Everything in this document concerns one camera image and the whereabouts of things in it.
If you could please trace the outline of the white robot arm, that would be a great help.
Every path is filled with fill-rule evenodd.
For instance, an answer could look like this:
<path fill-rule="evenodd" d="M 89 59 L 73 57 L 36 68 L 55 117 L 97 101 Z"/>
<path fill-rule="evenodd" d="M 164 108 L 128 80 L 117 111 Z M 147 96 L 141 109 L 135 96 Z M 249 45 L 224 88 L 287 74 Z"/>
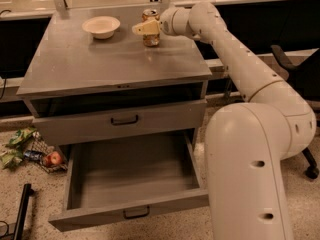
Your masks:
<path fill-rule="evenodd" d="M 206 127 L 214 240 L 294 240 L 280 163 L 312 142 L 310 105 L 227 29 L 210 3 L 170 7 L 132 31 L 210 44 L 243 98 L 219 109 Z"/>

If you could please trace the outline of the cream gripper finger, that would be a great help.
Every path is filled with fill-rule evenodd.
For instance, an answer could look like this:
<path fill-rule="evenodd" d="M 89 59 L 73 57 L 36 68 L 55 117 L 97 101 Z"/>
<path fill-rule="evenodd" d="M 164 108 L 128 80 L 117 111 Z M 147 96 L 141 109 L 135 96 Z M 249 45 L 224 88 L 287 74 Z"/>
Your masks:
<path fill-rule="evenodd" d="M 156 19 L 147 20 L 132 27 L 135 35 L 156 35 L 160 33 L 160 24 Z"/>

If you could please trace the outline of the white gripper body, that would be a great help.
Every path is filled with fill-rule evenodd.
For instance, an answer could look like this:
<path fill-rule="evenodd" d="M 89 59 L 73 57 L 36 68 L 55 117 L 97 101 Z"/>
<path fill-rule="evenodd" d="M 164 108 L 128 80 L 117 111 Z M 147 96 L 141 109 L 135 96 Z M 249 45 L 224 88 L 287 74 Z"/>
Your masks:
<path fill-rule="evenodd" d="M 191 33 L 189 26 L 189 9 L 171 7 L 160 16 L 160 28 L 170 36 L 187 36 Z"/>

